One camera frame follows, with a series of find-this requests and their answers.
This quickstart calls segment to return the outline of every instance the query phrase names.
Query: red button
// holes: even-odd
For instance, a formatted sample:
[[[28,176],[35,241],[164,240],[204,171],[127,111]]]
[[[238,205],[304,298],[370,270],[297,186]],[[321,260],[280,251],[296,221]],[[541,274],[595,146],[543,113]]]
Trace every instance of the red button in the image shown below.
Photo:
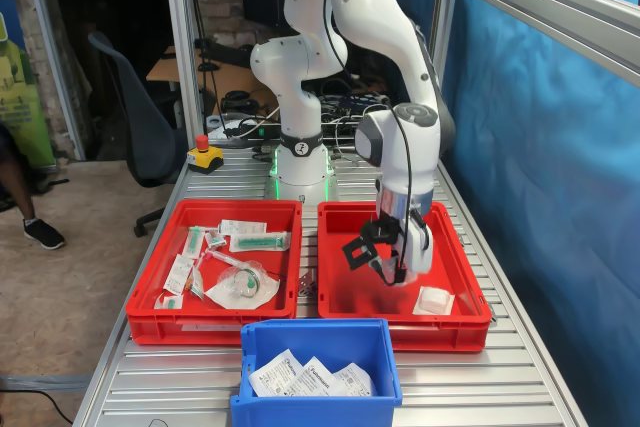
[[[206,135],[198,135],[196,137],[196,148],[200,152],[209,150],[209,138]]]

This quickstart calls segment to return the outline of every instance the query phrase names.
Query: shoe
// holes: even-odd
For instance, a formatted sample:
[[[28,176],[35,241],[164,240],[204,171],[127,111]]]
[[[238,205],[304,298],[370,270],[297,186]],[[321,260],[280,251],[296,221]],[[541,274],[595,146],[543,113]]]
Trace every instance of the shoe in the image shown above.
[[[43,249],[56,250],[64,245],[64,237],[56,229],[44,220],[36,220],[24,227],[24,236],[27,239],[40,242]]]

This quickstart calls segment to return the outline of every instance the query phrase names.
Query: poster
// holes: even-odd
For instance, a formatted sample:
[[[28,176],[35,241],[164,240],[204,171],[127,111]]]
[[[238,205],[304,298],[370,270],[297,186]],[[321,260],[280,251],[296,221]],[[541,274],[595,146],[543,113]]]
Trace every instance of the poster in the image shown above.
[[[0,0],[0,121],[32,167],[55,165],[15,0]]]

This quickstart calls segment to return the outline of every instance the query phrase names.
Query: blue curtain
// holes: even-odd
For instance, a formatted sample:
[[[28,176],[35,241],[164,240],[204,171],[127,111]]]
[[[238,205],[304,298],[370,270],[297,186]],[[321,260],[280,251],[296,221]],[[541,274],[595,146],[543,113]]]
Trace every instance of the blue curtain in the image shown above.
[[[640,90],[457,0],[444,91],[449,170],[587,421],[640,425]]]

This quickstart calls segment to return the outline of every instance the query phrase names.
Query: red plastic bin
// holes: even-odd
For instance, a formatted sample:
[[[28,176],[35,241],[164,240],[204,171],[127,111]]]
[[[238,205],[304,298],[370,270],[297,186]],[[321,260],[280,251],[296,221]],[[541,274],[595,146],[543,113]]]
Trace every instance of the red plastic bin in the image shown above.
[[[229,254],[240,260],[256,260],[272,278],[280,277],[280,288],[275,297],[256,310],[227,310],[206,296],[201,301],[185,293],[182,309],[154,309],[173,261],[182,253],[189,227],[214,227],[223,219],[266,222],[267,232],[291,232],[291,246],[285,252]],[[139,344],[241,345],[240,330],[244,324],[294,318],[298,300],[301,219],[302,204],[294,201],[179,202],[127,302],[133,340]],[[229,253],[228,246],[220,251]],[[220,273],[228,267],[218,259],[203,262],[200,272],[205,291],[216,284]]]
[[[406,286],[384,285],[364,265],[354,271],[342,247],[376,218],[374,202],[327,202],[318,206],[318,313],[324,318],[382,317],[389,322],[398,351],[466,351],[484,348],[491,310],[471,270],[458,235],[442,204],[424,217],[434,240],[431,271]],[[383,258],[389,246],[377,246]],[[421,286],[455,294],[451,315],[413,315]]]

